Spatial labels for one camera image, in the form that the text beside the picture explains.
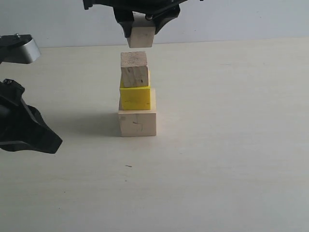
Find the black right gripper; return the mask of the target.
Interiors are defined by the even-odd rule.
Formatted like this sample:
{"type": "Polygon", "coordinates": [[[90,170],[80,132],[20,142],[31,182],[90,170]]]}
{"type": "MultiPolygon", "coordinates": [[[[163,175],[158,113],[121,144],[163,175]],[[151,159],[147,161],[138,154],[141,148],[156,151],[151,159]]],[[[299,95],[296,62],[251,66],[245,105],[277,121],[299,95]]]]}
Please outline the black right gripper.
{"type": "Polygon", "coordinates": [[[143,13],[155,26],[155,35],[180,14],[184,0],[83,0],[84,9],[94,5],[113,7],[116,22],[122,27],[125,38],[131,36],[133,12],[143,13]]]}

